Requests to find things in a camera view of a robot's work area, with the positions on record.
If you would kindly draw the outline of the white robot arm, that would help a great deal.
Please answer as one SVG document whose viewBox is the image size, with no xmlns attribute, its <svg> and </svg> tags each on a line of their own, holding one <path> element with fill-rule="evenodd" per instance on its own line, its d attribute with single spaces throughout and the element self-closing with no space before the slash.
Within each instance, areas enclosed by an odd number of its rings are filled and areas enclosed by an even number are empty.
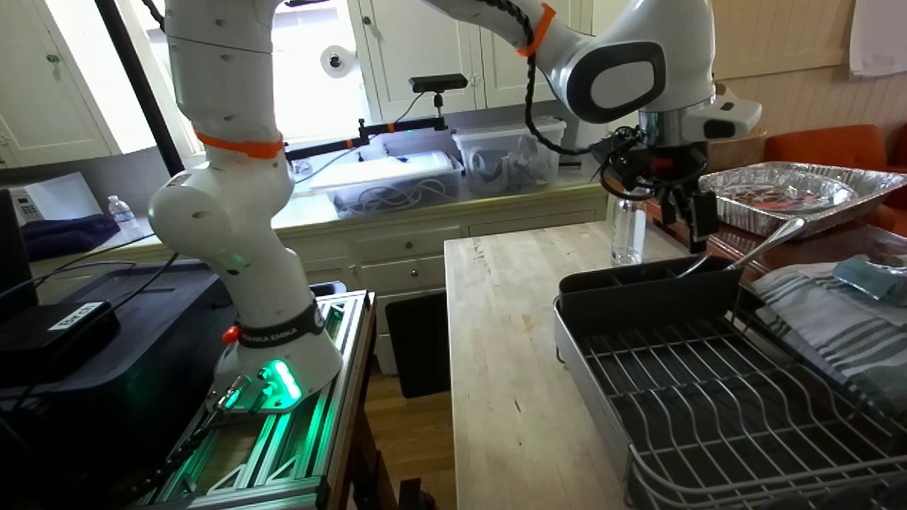
<svg viewBox="0 0 907 510">
<path fill-rule="evenodd" d="M 326 387 L 340 354 L 293 248 L 272 230 L 292 196 L 274 123 L 272 17 L 281 0 L 167 0 L 164 30 L 174 101 L 207 162 L 174 173 L 150 204 L 152 233 L 217 272 L 234 306 L 211 390 L 233 414 L 284 414 Z M 601 159 L 626 162 L 634 189 L 669 189 L 704 225 L 713 201 L 696 193 L 704 148 L 750 133 L 761 108 L 713 82 L 707 0 L 634 0 L 587 36 L 543 0 L 425 0 L 509 41 L 533 80 L 580 121 L 634 114 Z"/>
</svg>

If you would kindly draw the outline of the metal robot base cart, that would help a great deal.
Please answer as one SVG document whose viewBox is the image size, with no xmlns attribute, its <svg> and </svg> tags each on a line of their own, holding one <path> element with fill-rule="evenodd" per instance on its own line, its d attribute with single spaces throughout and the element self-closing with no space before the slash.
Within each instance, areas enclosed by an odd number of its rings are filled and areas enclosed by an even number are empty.
<svg viewBox="0 0 907 510">
<path fill-rule="evenodd" d="M 373 295 L 322 295 L 336 377 L 289 414 L 224 414 L 167 482 L 130 510 L 340 510 L 369 378 Z"/>
</svg>

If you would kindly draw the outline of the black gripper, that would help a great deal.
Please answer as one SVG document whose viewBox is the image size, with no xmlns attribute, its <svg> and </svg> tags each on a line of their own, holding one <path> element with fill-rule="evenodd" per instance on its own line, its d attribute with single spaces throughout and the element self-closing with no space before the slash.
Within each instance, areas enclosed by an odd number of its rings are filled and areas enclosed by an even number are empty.
<svg viewBox="0 0 907 510">
<path fill-rule="evenodd" d="M 720 225 L 717 196 L 702 193 L 696 179 L 704 166 L 704 143 L 653 148 L 639 128 L 617 128 L 597 143 L 597 182 L 615 197 L 638 189 L 646 201 L 660 204 L 662 221 L 687 221 L 695 252 L 704 248 L 707 235 Z"/>
</svg>

